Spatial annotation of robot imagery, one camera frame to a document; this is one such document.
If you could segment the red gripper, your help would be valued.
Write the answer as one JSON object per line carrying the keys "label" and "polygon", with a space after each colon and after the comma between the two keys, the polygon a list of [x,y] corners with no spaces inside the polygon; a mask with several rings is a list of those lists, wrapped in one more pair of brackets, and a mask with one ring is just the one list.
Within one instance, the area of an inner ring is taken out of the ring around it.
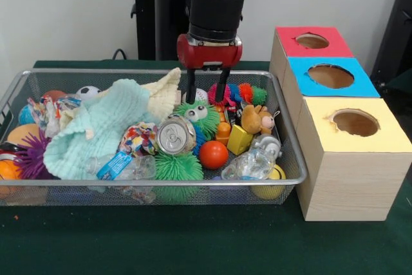
{"label": "red gripper", "polygon": [[216,103],[222,102],[230,68],[239,62],[242,55],[241,39],[236,36],[229,43],[212,43],[197,40],[188,33],[183,33],[178,36],[176,51],[179,61],[188,69],[186,103],[194,103],[196,100],[195,71],[211,66],[222,68],[214,98]]}

